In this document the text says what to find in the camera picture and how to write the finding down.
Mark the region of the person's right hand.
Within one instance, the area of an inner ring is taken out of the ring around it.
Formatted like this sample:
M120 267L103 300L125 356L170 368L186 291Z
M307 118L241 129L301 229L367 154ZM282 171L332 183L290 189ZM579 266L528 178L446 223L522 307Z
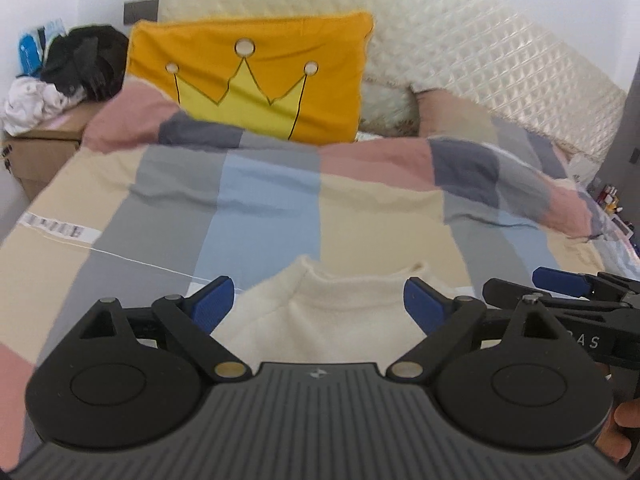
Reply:
M613 411L598 437L596 447L614 462L619 462L631 451L631 440L623 434L623 430L639 428L639 404L639 399L621 403Z

